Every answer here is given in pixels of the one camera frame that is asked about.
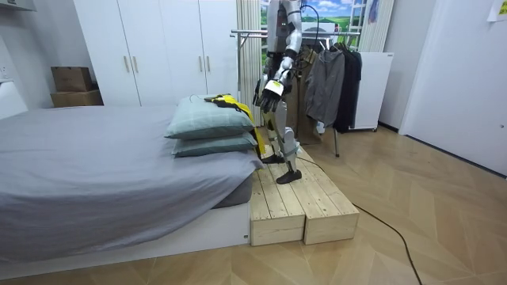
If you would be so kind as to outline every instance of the bed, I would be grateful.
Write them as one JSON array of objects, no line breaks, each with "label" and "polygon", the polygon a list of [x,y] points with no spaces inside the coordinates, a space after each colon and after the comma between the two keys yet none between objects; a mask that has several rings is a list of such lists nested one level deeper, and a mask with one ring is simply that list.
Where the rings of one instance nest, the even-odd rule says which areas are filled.
[{"label": "bed", "polygon": [[173,111],[57,108],[0,120],[0,279],[247,243],[260,161],[174,158],[162,136]]}]

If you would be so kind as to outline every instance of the humanoid robot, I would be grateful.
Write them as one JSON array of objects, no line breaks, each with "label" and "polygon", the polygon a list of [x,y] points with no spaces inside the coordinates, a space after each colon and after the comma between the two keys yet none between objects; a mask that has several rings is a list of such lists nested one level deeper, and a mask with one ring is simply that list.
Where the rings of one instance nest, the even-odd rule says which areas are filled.
[{"label": "humanoid robot", "polygon": [[288,172],[276,179],[287,184],[301,178],[295,166],[299,144],[294,131],[286,127],[286,94],[291,92],[292,68],[297,60],[303,39],[301,28],[301,0],[271,0],[268,7],[268,54],[261,79],[257,83],[254,104],[268,128],[273,155],[263,159],[266,164],[283,163]]}]

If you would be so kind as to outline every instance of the cardboard box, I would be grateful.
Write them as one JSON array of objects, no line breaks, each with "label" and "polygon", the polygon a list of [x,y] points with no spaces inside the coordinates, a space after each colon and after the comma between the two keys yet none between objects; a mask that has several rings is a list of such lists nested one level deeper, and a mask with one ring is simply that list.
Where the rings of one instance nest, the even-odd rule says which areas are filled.
[{"label": "cardboard box", "polygon": [[88,67],[54,66],[51,71],[58,92],[85,92],[93,89]]},{"label": "cardboard box", "polygon": [[101,92],[92,90],[88,92],[58,92],[51,94],[55,108],[76,106],[102,106]]}]

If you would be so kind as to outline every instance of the pillow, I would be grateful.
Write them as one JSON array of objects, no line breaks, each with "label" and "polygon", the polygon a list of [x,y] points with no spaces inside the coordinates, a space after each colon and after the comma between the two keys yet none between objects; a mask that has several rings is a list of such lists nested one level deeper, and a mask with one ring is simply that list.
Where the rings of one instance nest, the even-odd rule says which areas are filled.
[{"label": "pillow", "polygon": [[177,158],[200,156],[220,152],[252,150],[257,145],[249,133],[214,139],[178,139],[173,154]]},{"label": "pillow", "polygon": [[244,113],[205,102],[210,96],[192,95],[181,99],[165,137],[171,139],[210,139],[239,135],[254,129]]}]

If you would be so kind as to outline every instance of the wooden platform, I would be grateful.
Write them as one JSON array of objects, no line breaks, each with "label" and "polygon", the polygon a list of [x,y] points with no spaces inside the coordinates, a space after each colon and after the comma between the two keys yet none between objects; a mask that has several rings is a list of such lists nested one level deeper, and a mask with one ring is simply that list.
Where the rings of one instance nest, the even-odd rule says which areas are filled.
[{"label": "wooden platform", "polygon": [[[313,161],[303,148],[301,151],[300,158]],[[303,178],[290,184],[275,182],[287,172],[285,164],[267,165],[254,175],[251,244],[303,239],[310,245],[353,238],[359,211],[318,166],[301,159],[296,164]]]}]

